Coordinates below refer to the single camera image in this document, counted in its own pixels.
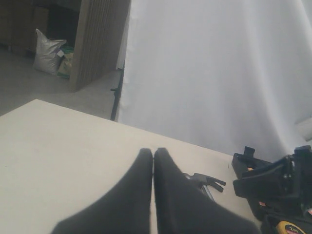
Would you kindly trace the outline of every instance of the concrete floor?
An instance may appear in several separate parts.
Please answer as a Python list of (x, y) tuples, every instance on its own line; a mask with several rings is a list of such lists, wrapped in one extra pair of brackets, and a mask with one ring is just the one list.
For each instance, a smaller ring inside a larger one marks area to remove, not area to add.
[(78, 92), (69, 91), (69, 80), (37, 71), (33, 59), (0, 48), (0, 116), (34, 99), (109, 119), (120, 71), (114, 71)]

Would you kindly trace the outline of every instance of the yellow tape measure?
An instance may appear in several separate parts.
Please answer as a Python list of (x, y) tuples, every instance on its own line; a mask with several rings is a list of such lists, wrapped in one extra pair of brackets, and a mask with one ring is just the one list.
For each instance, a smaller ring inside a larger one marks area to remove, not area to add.
[(277, 229), (278, 234), (306, 234), (296, 225), (286, 222), (286, 221), (281, 221), (276, 226), (276, 229)]

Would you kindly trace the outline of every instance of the white fabric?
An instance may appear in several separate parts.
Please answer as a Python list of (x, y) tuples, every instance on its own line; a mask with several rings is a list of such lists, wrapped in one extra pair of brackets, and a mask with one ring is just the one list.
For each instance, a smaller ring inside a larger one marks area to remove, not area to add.
[(307, 142), (310, 0), (132, 0), (119, 122), (276, 160)]

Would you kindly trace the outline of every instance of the tabletop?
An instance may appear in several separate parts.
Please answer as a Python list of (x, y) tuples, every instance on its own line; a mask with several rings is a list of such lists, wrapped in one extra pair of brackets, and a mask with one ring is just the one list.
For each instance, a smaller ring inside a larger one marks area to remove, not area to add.
[(108, 192), (141, 148), (158, 147), (182, 172), (226, 181), (224, 192), (210, 189), (215, 201), (259, 225), (246, 199), (235, 196), (232, 156), (34, 100), (0, 117), (0, 233), (50, 233)]

